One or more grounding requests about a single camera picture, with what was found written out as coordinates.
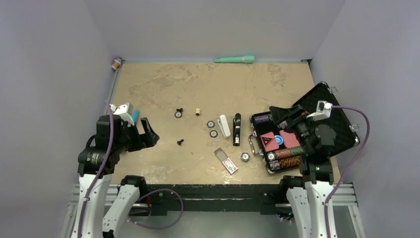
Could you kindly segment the black stapler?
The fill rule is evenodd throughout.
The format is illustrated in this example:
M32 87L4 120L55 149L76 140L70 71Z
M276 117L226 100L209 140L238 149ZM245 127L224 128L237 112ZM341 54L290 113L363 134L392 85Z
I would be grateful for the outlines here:
M240 146L241 138L241 114L236 113L233 119L233 146Z

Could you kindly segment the white stapler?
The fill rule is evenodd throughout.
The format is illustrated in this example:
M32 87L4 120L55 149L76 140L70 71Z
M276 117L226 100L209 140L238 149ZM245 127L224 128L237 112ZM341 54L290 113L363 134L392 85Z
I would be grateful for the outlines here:
M230 132L230 128L229 128L229 125L228 125L226 115L220 115L218 120L217 120L217 123L219 125L219 128L220 128L224 138L229 138L230 135L231 135L231 132Z

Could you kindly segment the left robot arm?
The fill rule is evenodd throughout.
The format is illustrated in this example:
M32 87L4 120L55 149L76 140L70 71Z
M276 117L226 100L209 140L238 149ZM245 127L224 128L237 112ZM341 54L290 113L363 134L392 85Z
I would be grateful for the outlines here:
M148 196L146 180L142 176L125 176L121 181L110 216L104 217L108 187L115 166L124 152L136 152L154 147L159 136L147 118L140 119L144 133L129 125L121 116L101 116L85 149L78 156L79 202L73 238L113 238L128 215L131 205L141 203Z

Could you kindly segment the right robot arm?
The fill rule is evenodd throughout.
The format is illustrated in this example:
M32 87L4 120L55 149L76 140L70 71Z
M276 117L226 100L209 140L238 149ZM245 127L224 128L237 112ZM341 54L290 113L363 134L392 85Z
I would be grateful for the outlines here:
M316 112L310 114L300 105L291 108L269 107L272 120L280 129L293 133L303 150L300 162L302 187L309 200L311 236L331 238L336 235L331 197L338 189L333 186L333 171L324 145L334 145L335 133L322 136L315 121L330 117L333 105L319 101Z

